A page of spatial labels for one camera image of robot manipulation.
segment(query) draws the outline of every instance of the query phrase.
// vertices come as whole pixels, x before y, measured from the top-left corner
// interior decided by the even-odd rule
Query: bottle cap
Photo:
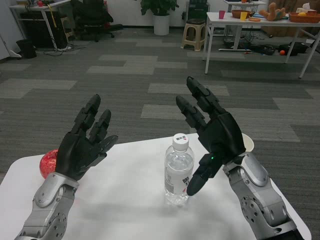
[[[184,133],[177,133],[173,136],[172,146],[175,150],[186,151],[189,147],[189,138]]]

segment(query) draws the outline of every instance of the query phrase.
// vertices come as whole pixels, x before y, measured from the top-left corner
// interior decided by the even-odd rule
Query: plush toy
[[[264,16],[268,21],[276,21],[286,16],[286,9],[283,7],[276,10],[276,3],[272,2],[269,5],[269,12],[266,10],[260,10],[259,14]]]

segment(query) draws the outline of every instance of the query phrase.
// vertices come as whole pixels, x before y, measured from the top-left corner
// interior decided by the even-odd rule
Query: black chair
[[[104,0],[71,0],[73,17],[75,20],[75,30],[83,39],[84,34],[94,34],[94,40],[99,41],[101,33],[115,36],[111,31],[121,30],[121,24],[111,25],[106,28],[106,23],[113,23],[114,19],[106,11]]]

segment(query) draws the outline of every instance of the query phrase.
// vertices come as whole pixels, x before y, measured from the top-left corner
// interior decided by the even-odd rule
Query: basket
[[[289,20],[294,23],[308,23],[308,24],[317,24],[320,22],[320,14],[313,14],[306,16],[298,16],[297,12],[289,12]]]
[[[250,18],[252,17],[255,13],[253,11],[246,11],[246,10],[232,10],[232,17],[234,17],[235,19],[239,19],[241,16],[242,12],[247,12],[248,14],[246,15],[246,18]]]

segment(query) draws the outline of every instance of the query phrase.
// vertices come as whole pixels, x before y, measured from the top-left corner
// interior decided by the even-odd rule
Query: robotic arm
[[[61,240],[66,232],[68,213],[80,180],[90,167],[97,165],[117,142],[107,135],[111,112],[107,109],[94,125],[101,102],[94,95],[75,119],[75,124],[59,147],[55,172],[50,173],[32,200],[32,212],[15,240]],[[86,132],[93,125],[90,137]]]
[[[272,187],[268,172],[253,153],[246,152],[242,132],[233,116],[220,106],[208,88],[192,77],[187,78],[186,85],[197,105],[210,117],[206,123],[195,106],[182,96],[176,97],[186,122],[196,129],[199,141],[209,152],[199,161],[187,194],[196,194],[223,165],[243,216],[257,240],[303,240],[284,201]]]

